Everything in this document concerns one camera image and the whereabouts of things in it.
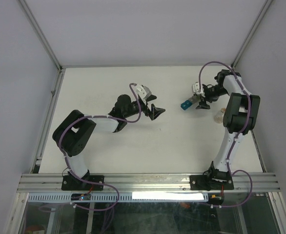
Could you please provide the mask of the weekly pill organizer strip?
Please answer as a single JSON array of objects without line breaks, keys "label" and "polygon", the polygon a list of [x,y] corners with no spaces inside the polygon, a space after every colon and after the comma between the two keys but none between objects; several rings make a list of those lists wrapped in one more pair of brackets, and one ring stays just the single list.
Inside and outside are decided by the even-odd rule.
[{"label": "weekly pill organizer strip", "polygon": [[181,104],[181,108],[183,109],[183,110],[187,110],[189,107],[191,107],[193,105],[193,103],[192,103],[192,101],[190,101],[190,100],[186,100],[185,102],[183,102],[182,104]]}]

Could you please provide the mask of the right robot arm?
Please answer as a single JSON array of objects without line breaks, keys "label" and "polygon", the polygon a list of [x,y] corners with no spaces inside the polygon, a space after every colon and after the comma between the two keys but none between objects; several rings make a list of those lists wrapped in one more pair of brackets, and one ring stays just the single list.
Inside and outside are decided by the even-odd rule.
[{"label": "right robot arm", "polygon": [[210,109],[208,103],[216,102],[220,96],[229,95],[223,116],[225,134],[215,159],[205,173],[205,184],[216,189],[231,177],[230,165],[240,143],[256,124],[260,97],[249,92],[240,73],[222,70],[215,77],[216,85],[196,82],[192,85],[193,96],[198,99],[197,109]]}]

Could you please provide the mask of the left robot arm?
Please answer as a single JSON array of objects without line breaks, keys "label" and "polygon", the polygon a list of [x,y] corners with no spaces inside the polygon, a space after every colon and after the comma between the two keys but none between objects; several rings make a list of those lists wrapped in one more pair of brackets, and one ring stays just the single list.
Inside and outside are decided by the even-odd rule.
[{"label": "left robot arm", "polygon": [[87,168],[82,151],[93,133],[117,133],[128,123],[128,117],[141,114],[152,121],[165,112],[164,108],[148,105],[157,97],[151,95],[147,99],[138,98],[132,101],[128,95],[120,95],[106,116],[86,116],[79,110],[73,110],[57,127],[52,139],[63,152],[69,174],[73,177],[72,184],[78,189],[85,189],[89,184],[89,169]]}]

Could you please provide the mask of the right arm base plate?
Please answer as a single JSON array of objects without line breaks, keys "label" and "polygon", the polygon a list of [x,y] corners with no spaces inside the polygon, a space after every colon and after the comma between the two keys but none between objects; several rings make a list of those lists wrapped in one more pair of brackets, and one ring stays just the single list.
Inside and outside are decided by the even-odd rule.
[{"label": "right arm base plate", "polygon": [[189,182],[190,189],[192,191],[234,190],[234,184],[232,180],[217,181],[209,179],[206,175],[190,175]]}]

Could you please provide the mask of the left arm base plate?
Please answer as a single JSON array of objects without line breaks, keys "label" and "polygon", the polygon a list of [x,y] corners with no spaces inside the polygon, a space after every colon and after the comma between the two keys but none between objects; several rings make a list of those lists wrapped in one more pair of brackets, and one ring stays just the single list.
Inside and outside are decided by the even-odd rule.
[{"label": "left arm base plate", "polygon": [[99,183],[90,184],[76,179],[71,174],[63,176],[61,190],[62,191],[102,191],[104,183],[104,175],[86,175],[83,177],[84,180]]}]

